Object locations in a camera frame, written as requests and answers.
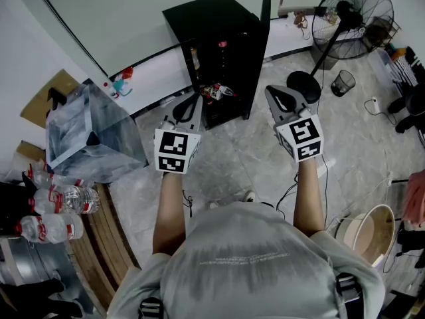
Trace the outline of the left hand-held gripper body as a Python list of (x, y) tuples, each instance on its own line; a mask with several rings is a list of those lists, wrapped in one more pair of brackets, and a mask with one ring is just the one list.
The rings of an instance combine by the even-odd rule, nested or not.
[(189, 123), (175, 124), (170, 112), (162, 111), (154, 133), (154, 158), (157, 171), (186, 174), (200, 146), (201, 133), (190, 132)]

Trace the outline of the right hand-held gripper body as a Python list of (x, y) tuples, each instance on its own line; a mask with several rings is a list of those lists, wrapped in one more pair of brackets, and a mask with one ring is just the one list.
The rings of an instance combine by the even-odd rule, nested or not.
[(296, 163), (323, 154), (323, 130), (317, 114), (303, 108), (297, 114), (275, 125), (280, 144)]

